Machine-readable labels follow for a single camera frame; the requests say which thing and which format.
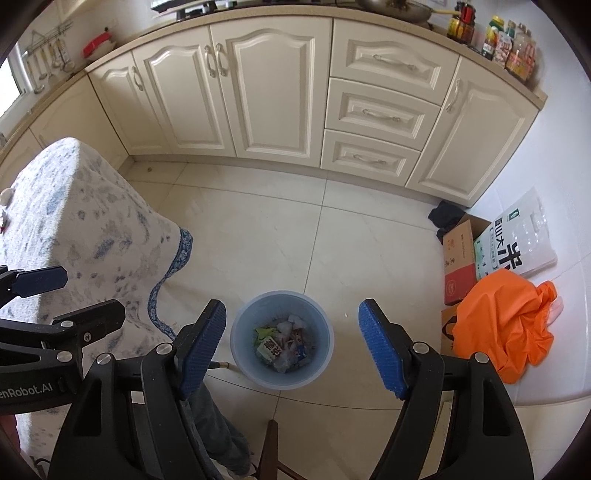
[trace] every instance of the frying pan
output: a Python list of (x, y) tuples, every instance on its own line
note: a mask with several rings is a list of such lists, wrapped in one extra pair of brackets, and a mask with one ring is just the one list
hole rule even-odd
[(370, 12), (398, 18), (410, 23), (423, 23), (431, 14), (458, 15), (456, 10), (435, 10), (412, 0), (355, 0), (363, 9)]

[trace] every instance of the plastic bag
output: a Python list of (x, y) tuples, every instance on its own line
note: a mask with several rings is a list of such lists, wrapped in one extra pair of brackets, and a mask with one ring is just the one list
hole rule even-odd
[(528, 277), (558, 260), (535, 188), (509, 207), (474, 242), (476, 278), (506, 268)]

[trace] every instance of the trash can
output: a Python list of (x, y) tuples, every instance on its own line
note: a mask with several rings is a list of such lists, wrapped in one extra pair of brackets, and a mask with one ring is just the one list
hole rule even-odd
[[(255, 329), (272, 320), (297, 315), (315, 339), (311, 362), (293, 372), (280, 374), (264, 365), (255, 354)], [(326, 368), (335, 347), (335, 334), (320, 306), (294, 291), (270, 291), (244, 305), (236, 315), (230, 333), (230, 348), (238, 368), (258, 385), (272, 390), (293, 390), (311, 383)]]

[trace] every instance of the cabinet handle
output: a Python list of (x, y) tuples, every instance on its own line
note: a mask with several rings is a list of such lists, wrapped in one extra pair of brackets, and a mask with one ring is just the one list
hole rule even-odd
[(209, 45), (205, 45), (203, 47), (203, 51), (205, 52), (205, 65), (207, 66), (207, 70), (209, 71), (209, 76), (211, 78), (215, 78), (216, 71), (213, 68), (211, 68), (211, 66), (209, 64), (209, 56), (213, 55), (212, 48)]
[(384, 63), (389, 63), (390, 65), (404, 65), (406, 68), (408, 68), (411, 71), (414, 71), (417, 69), (417, 66), (413, 65), (412, 63), (404, 63), (403, 61), (387, 59), (386, 57), (382, 57), (381, 55), (378, 55), (377, 53), (372, 55), (372, 57), (374, 58), (374, 60), (383, 61)]
[(361, 160), (367, 163), (379, 163), (380, 165), (386, 165), (386, 163), (388, 163), (385, 160), (374, 160), (373, 158), (364, 158), (361, 155), (357, 155), (357, 153), (353, 154), (353, 158), (355, 160)]
[(402, 119), (399, 116), (380, 115), (379, 113), (372, 112), (371, 110), (368, 110), (366, 108), (364, 108), (361, 111), (367, 116), (374, 116), (375, 118), (381, 118), (383, 120), (391, 120), (393, 122), (401, 122), (402, 121)]
[(223, 53), (223, 45), (221, 43), (216, 43), (216, 63), (217, 69), (220, 72), (222, 77), (228, 76), (228, 69), (222, 67), (222, 61), (220, 60), (220, 55)]
[(445, 111), (447, 113), (452, 111), (452, 107), (453, 105), (456, 103), (457, 101), (457, 96), (460, 93), (460, 87), (462, 86), (462, 81), (460, 79), (456, 80), (456, 85), (454, 87), (454, 91), (453, 91), (453, 98), (452, 100), (449, 102), (449, 104), (447, 105), (447, 107), (445, 107)]
[(136, 87), (139, 89), (140, 92), (144, 91), (144, 85), (142, 85), (140, 82), (138, 82), (138, 77), (141, 80), (142, 77), (139, 74), (138, 68), (134, 65), (133, 67), (131, 67), (131, 72), (134, 74), (134, 83), (136, 85)]

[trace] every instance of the human hand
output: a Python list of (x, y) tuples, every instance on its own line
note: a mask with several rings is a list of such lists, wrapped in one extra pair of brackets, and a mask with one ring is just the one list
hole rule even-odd
[(21, 451), (21, 442), (18, 438), (17, 418), (14, 415), (0, 417), (0, 428), (4, 430), (8, 439), (14, 445), (17, 451)]

